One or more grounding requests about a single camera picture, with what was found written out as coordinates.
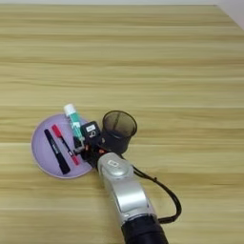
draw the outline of red cap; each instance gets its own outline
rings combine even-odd
[[[53,132],[55,133],[55,135],[57,137],[61,137],[62,136],[61,132],[59,131],[59,129],[58,129],[58,127],[56,125],[53,125],[51,128],[52,128]]]
[[[79,165],[80,163],[78,162],[77,158],[75,155],[73,155],[72,157],[72,161],[74,162],[75,165]]]

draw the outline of black object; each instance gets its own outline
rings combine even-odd
[[[114,153],[124,153],[137,131],[134,118],[126,112],[111,111],[103,117],[102,145]]]
[[[45,133],[45,135],[46,135],[46,137],[47,137],[47,139],[48,139],[48,141],[50,143],[50,146],[51,146],[51,149],[52,149],[53,153],[55,154],[55,157],[56,157],[56,159],[58,161],[58,164],[59,164],[61,172],[63,174],[66,174],[66,173],[70,172],[71,169],[70,169],[68,163],[66,162],[63,154],[60,152],[57,144],[55,143],[50,131],[48,129],[45,129],[44,133]]]
[[[87,143],[93,145],[99,143],[101,131],[95,121],[81,126],[81,132],[84,135]]]
[[[142,215],[121,227],[126,244],[169,244],[162,227],[153,215]]]

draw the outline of mesh pen cup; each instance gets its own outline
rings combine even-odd
[[[102,145],[112,152],[122,154],[137,131],[134,118],[126,112],[111,111],[103,117]]]

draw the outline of marker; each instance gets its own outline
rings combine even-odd
[[[67,148],[67,150],[68,150],[68,154],[70,155],[70,157],[71,157],[72,161],[74,162],[74,164],[75,164],[75,165],[79,165],[79,162],[78,162],[76,156],[72,153],[72,151],[71,151],[69,145],[68,145],[67,142],[65,141],[65,139],[64,139],[62,133],[60,132],[60,130],[58,129],[58,127],[57,127],[56,125],[53,125],[51,128],[52,128],[52,131],[55,133],[55,135],[56,135],[59,139],[61,139],[62,143],[63,143],[63,144],[65,145],[65,147]]]
[[[51,149],[52,149],[52,151],[53,151],[53,153],[57,159],[57,162],[59,164],[59,168],[60,168],[61,172],[63,174],[68,173],[71,169],[70,169],[68,163],[66,162],[63,154],[60,152],[57,144],[55,143],[50,131],[48,129],[45,129],[44,133],[45,133],[45,135],[46,135],[46,137],[50,143]]]
[[[64,107],[65,115],[69,118],[72,128],[72,134],[74,137],[74,142],[76,145],[81,147],[81,149],[85,149],[85,137],[80,131],[81,124],[80,124],[80,116],[76,112],[73,104],[68,104]]]

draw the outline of pen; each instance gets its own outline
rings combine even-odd
[[[60,132],[60,130],[58,129],[58,127],[56,125],[53,125],[52,127],[53,132],[55,133],[55,135],[61,139],[62,143],[65,145],[65,147],[68,150],[68,154],[70,155],[72,161],[74,162],[75,165],[79,165],[79,162],[76,158],[76,156],[73,154],[73,152],[71,151],[69,145],[67,144],[67,142],[65,141],[62,133]]]
[[[60,152],[57,144],[55,143],[50,131],[48,129],[45,129],[44,133],[45,133],[45,135],[46,135],[46,137],[50,143],[51,149],[52,149],[52,151],[53,151],[53,153],[54,153],[54,155],[58,161],[59,168],[60,168],[61,172],[63,174],[68,173],[71,169],[70,169],[68,163],[66,162],[63,154]]]

